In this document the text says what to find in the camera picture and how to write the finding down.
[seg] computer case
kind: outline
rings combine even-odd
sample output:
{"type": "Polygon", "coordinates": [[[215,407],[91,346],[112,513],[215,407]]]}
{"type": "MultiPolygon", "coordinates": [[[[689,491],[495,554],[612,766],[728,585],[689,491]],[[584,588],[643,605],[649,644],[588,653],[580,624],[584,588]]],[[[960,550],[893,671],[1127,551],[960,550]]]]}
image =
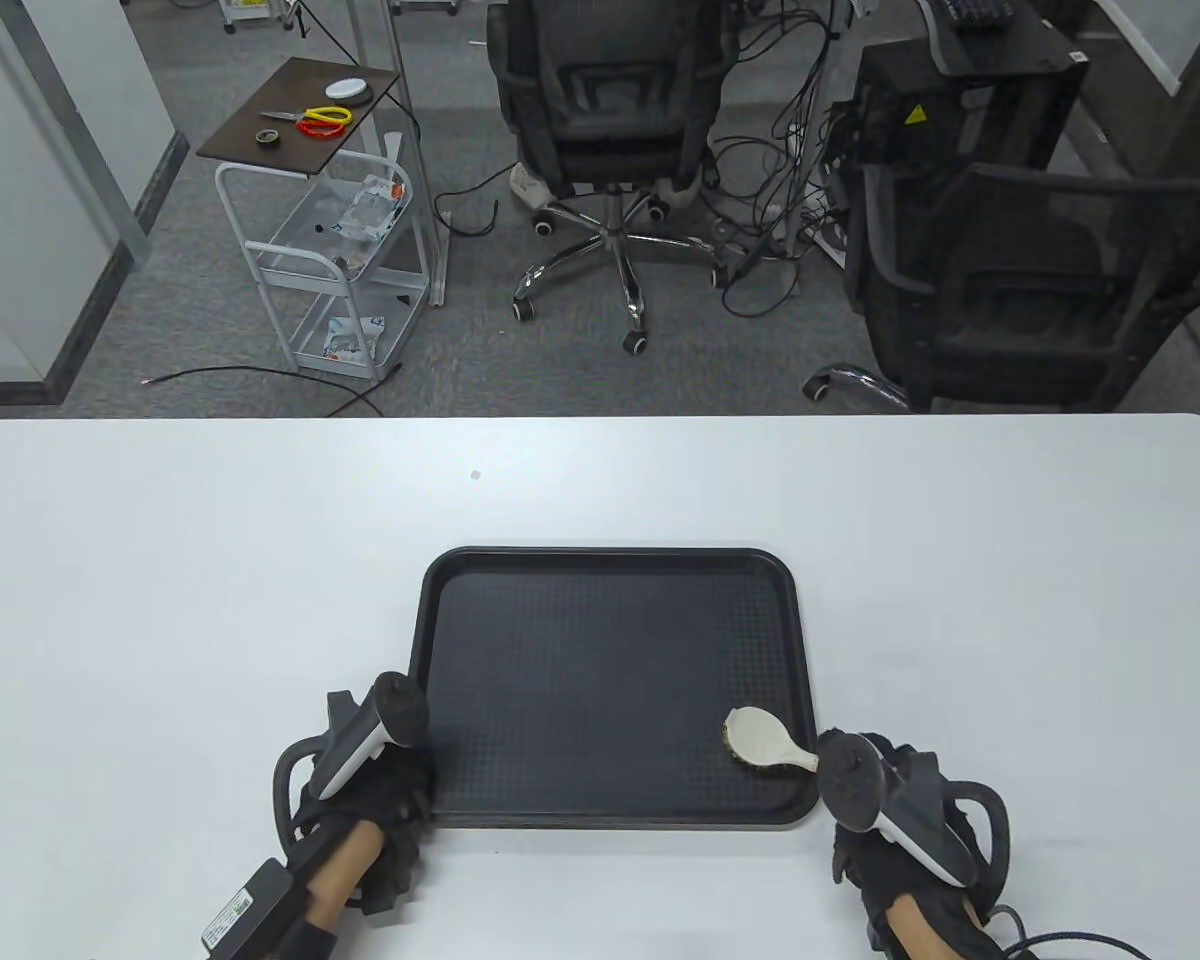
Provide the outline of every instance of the computer case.
{"type": "Polygon", "coordinates": [[[930,16],[914,36],[893,29],[860,47],[853,100],[833,112],[828,160],[851,148],[857,163],[890,166],[901,178],[947,179],[970,163],[1044,169],[1080,92],[1084,53],[1025,0],[1006,31],[968,35],[952,31],[926,0],[889,4],[930,16]],[[844,120],[848,138],[836,131],[844,120]]]}

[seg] gray carpet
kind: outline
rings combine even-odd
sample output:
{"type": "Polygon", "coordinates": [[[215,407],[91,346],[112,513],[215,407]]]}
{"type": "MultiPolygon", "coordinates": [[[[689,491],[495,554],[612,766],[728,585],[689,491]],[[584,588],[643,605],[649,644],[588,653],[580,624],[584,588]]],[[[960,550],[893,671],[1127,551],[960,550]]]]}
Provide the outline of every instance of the gray carpet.
{"type": "MultiPolygon", "coordinates": [[[[348,36],[340,0],[312,4],[326,8],[330,28],[348,36]]],[[[367,0],[362,6],[370,8],[367,0]]],[[[484,5],[468,2],[455,18],[439,12],[398,18],[425,130],[422,150],[437,191],[472,186],[514,158],[485,49],[469,42],[482,37],[484,14],[484,5]]],[[[302,41],[268,23],[242,24],[234,37],[226,36],[216,4],[185,12],[166,0],[133,0],[128,18],[174,124],[193,146],[286,56],[338,55],[317,35],[302,41]]],[[[734,70],[716,130],[758,133],[768,127],[800,84],[816,41],[816,31],[796,35],[756,64],[734,70]]],[[[226,224],[212,169],[210,161],[188,157],[152,233],[155,254],[146,270],[125,284],[66,402],[0,407],[0,418],[308,418],[325,415],[343,401],[329,386],[265,374],[138,384],[143,376],[208,364],[283,366],[226,224]]],[[[727,174],[744,184],[760,170],[732,168],[727,174]]],[[[292,197],[284,188],[248,188],[242,206],[257,223],[274,223],[292,197]]],[[[800,294],[763,320],[725,314],[708,270],[697,262],[641,262],[652,334],[650,349],[634,360],[619,347],[626,323],[617,276],[604,259],[542,293],[536,323],[518,325],[512,319],[509,293],[523,268],[577,234],[565,227],[550,241],[539,241],[522,206],[510,200],[505,180],[460,205],[458,223],[482,223],[496,198],[498,229],[485,239],[455,239],[446,305],[422,316],[404,348],[404,370],[376,395],[388,415],[882,410],[852,392],[833,394],[818,407],[802,397],[802,380],[814,367],[836,360],[871,362],[862,320],[839,292],[838,270],[818,252],[802,265],[800,294]]],[[[690,211],[688,220],[700,218],[690,211]]],[[[778,293],[775,276],[757,274],[748,289],[737,292],[737,306],[763,306],[778,293]]],[[[1200,413],[1200,353],[1188,334],[1172,337],[1124,409],[1200,413]]],[[[364,408],[350,413],[368,415],[364,408]]]]}

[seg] label on adapter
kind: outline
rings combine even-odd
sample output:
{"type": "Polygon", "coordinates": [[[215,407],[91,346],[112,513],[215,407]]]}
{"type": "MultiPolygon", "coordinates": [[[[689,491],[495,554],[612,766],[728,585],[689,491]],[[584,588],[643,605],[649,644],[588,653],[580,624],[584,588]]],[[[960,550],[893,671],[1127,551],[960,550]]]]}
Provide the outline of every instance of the label on adapter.
{"type": "Polygon", "coordinates": [[[212,950],[214,947],[218,946],[222,937],[234,928],[235,922],[242,918],[251,906],[253,906],[253,898],[248,890],[240,887],[240,892],[232,896],[230,901],[212,918],[212,923],[204,928],[204,932],[200,935],[204,948],[212,950]]]}

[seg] chrome chair leg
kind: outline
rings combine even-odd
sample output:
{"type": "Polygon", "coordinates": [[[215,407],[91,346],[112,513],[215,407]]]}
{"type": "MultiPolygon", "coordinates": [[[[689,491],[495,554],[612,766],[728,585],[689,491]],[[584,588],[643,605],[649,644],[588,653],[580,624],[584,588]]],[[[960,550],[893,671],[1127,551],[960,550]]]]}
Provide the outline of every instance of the chrome chair leg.
{"type": "Polygon", "coordinates": [[[516,293],[512,294],[512,300],[522,301],[527,300],[528,294],[530,294],[533,287],[536,287],[544,278],[544,276],[551,274],[551,271],[580,259],[580,257],[586,257],[587,253],[592,251],[600,250],[604,246],[604,236],[592,236],[582,242],[575,242],[572,247],[565,247],[556,256],[551,257],[550,260],[541,262],[541,264],[535,264],[530,269],[524,271],[516,287],[516,293]]]}
{"type": "Polygon", "coordinates": [[[646,206],[649,206],[649,200],[652,200],[653,196],[654,194],[649,191],[641,192],[641,196],[636,197],[636,200],[632,202],[631,209],[626,210],[626,214],[623,215],[623,224],[631,223],[632,220],[636,220],[640,211],[644,210],[646,206]]]}
{"type": "Polygon", "coordinates": [[[623,296],[626,298],[626,313],[631,316],[631,332],[623,340],[622,347],[635,358],[649,343],[649,338],[646,337],[646,294],[640,289],[640,278],[631,265],[631,257],[628,256],[628,239],[619,233],[610,241],[612,241],[613,259],[618,264],[623,296]]]}
{"type": "Polygon", "coordinates": [[[882,378],[882,376],[876,376],[870,370],[864,370],[860,366],[853,366],[851,364],[833,364],[830,366],[824,366],[815,374],[810,376],[805,380],[805,385],[800,389],[806,397],[809,397],[814,403],[818,403],[827,398],[832,384],[836,382],[856,384],[858,388],[870,390],[876,397],[893,403],[895,407],[901,407],[902,410],[910,412],[911,407],[907,403],[907,394],[898,389],[888,380],[882,378]]]}
{"type": "Polygon", "coordinates": [[[626,239],[634,244],[650,244],[650,246],[655,247],[697,251],[706,253],[712,260],[715,260],[715,247],[704,239],[696,236],[647,236],[644,233],[628,233],[626,239]]]}
{"type": "Polygon", "coordinates": [[[569,223],[576,223],[587,229],[600,230],[600,221],[595,220],[594,216],[587,216],[581,211],[574,210],[572,206],[564,206],[559,200],[546,202],[546,204],[540,206],[540,212],[559,216],[560,220],[568,220],[569,223]]]}

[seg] office chair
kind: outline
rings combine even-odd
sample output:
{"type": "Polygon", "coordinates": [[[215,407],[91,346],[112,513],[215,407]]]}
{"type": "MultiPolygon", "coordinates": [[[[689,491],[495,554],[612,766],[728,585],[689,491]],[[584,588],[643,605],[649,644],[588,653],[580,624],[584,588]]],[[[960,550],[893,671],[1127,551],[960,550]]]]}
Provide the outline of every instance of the office chair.
{"type": "Polygon", "coordinates": [[[823,367],[908,412],[934,397],[1109,412],[1200,306],[1200,180],[972,164],[934,200],[864,166],[844,283],[883,378],[823,367]]]}
{"type": "Polygon", "coordinates": [[[715,248],[696,236],[647,236],[634,229],[649,208],[665,212],[652,186],[677,191],[700,174],[706,137],[724,77],[737,64],[733,4],[727,0],[509,0],[488,8],[488,62],[503,116],[524,166],[554,197],[575,184],[604,194],[592,218],[552,200],[539,216],[592,232],[583,242],[528,269],[512,296],[518,320],[533,319],[532,293],[565,264],[608,251],[626,294],[632,356],[647,343],[646,299],[628,251],[634,244],[710,257],[710,278],[725,274],[715,248]],[[624,204],[631,184],[635,200],[624,204]]]}

